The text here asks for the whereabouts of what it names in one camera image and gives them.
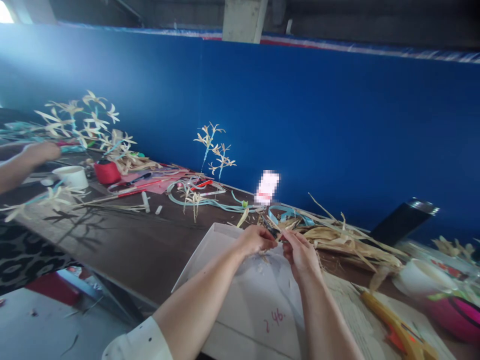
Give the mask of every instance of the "white cup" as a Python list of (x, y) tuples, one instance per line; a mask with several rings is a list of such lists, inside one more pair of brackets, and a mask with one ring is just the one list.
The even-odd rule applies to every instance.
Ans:
[(440, 270), (427, 262), (412, 259), (392, 280), (398, 290), (415, 299), (438, 293), (451, 293), (457, 284)]
[(60, 180), (75, 189), (82, 190), (89, 187), (85, 169), (81, 166), (64, 166), (52, 171)]

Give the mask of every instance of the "paper sheet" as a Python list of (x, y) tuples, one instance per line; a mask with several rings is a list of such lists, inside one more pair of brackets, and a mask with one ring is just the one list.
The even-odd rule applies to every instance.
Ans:
[[(205, 235), (180, 275), (176, 290), (222, 253), (242, 230), (215, 223)], [(203, 352), (222, 360), (306, 359), (305, 323), (297, 283), (278, 246), (269, 251), (268, 263), (258, 255), (238, 269)], [(325, 273), (326, 283), (346, 323), (367, 360), (401, 357), (384, 339), (383, 323), (363, 304), (353, 286)], [(439, 353), (441, 360), (455, 360), (427, 318), (400, 301), (378, 294), (378, 300), (397, 315)]]
[[(401, 360), (402, 357), (384, 340), (388, 334), (387, 328), (364, 305), (352, 285), (348, 281), (328, 273), (325, 273), (324, 277), (365, 359)], [(383, 304), (389, 306), (400, 319), (414, 332), (417, 332), (417, 335), (420, 335), (427, 343), (433, 346), (438, 352), (439, 360), (455, 360), (455, 357), (437, 335), (425, 315), (403, 302), (381, 293), (375, 293), (375, 297)]]

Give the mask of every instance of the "ceiling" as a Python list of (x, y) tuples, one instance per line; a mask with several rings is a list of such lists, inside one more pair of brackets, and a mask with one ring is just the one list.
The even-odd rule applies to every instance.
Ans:
[[(60, 20), (110, 26), (221, 29), (221, 0), (50, 0)], [(104, 20), (78, 9), (102, 6)], [(110, 13), (131, 12), (140, 21), (114, 21)], [(480, 49), (480, 1), (477, 0), (269, 0), (263, 31), (284, 34), (288, 20), (297, 37), (433, 49)]]

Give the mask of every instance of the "thermos lid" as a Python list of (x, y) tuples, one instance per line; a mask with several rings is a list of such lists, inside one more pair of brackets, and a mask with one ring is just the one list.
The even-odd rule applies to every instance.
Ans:
[(410, 200), (406, 202), (406, 204), (411, 208), (420, 210), (421, 212), (424, 212), (433, 216), (436, 213), (438, 213), (440, 210), (439, 207), (435, 207), (431, 202), (422, 201), (417, 199), (416, 197), (412, 197)]

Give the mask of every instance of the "black thermos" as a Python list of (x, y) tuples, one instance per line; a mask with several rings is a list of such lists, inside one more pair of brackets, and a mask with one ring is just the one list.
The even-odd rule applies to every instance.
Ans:
[(396, 208), (370, 233), (375, 240), (393, 247), (440, 210), (431, 202), (412, 198)]

